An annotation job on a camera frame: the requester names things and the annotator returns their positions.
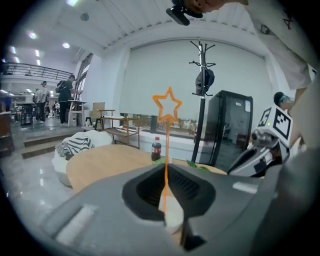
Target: railing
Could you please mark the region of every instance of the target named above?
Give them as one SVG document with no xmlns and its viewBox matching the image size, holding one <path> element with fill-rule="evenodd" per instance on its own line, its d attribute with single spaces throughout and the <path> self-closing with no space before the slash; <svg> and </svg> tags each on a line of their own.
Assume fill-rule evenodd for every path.
<svg viewBox="0 0 320 256">
<path fill-rule="evenodd" d="M 68 80 L 69 76 L 72 75 L 70 72 L 54 68 L 14 62 L 2 63 L 1 74 L 40 77 L 44 79 L 56 79 L 59 81 Z"/>
</svg>

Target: white roller blind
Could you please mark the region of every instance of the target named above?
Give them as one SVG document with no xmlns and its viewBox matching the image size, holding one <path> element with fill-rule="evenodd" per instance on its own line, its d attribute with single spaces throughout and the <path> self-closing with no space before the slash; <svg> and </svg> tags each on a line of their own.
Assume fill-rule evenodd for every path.
<svg viewBox="0 0 320 256">
<path fill-rule="evenodd" d="M 207 63 L 216 63 L 212 67 L 215 81 L 208 93 L 215 95 L 225 90 L 252 96 L 253 107 L 255 103 L 262 106 L 257 107 L 260 115 L 264 107 L 272 103 L 271 82 L 264 59 L 228 44 L 202 43 L 216 45 L 206 55 Z M 183 101 L 179 118 L 198 119 L 200 97 L 192 93 L 200 67 L 189 64 L 199 62 L 198 54 L 189 40 L 161 42 L 132 50 L 121 89 L 120 112 L 157 116 L 158 108 L 152 95 L 163 95 L 171 86 L 174 96 Z"/>
</svg>

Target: round wooden table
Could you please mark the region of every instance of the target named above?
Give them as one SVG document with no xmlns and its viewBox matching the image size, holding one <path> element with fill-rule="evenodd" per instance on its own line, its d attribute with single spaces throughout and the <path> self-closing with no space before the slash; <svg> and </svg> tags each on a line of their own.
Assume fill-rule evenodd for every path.
<svg viewBox="0 0 320 256">
<path fill-rule="evenodd" d="M 186 161 L 172 159 L 173 164 L 188 166 Z M 77 193 L 90 184 L 118 174 L 152 165 L 151 153 L 127 145 L 106 145 L 80 152 L 66 166 L 66 174 Z M 215 167 L 205 166 L 211 172 L 226 175 Z"/>
</svg>

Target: white table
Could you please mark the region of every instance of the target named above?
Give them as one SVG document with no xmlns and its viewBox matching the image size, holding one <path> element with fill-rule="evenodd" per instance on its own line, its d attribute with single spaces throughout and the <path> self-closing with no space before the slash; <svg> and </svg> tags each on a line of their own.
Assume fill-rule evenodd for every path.
<svg viewBox="0 0 320 256">
<path fill-rule="evenodd" d="M 81 100 L 72 100 L 72 99 L 69 99 L 68 102 L 71 102 L 69 115 L 68 115 L 68 127 L 71 124 L 71 115 L 72 114 L 81 114 L 82 126 L 85 126 L 85 106 L 84 105 L 86 104 L 86 102 L 81 101 Z M 72 110 L 72 108 L 74 106 L 81 106 L 81 110 L 80 111 Z"/>
</svg>

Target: black camera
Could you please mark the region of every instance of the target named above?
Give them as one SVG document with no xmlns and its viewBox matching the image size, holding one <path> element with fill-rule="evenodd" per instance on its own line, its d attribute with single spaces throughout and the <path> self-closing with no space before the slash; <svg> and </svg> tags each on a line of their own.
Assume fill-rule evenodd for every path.
<svg viewBox="0 0 320 256">
<path fill-rule="evenodd" d="M 171 0 L 173 6 L 171 8 L 166 9 L 166 13 L 178 24 L 188 26 L 190 24 L 190 20 L 185 16 L 189 15 L 194 18 L 200 19 L 203 17 L 201 13 L 194 13 L 185 8 L 184 0 Z"/>
</svg>

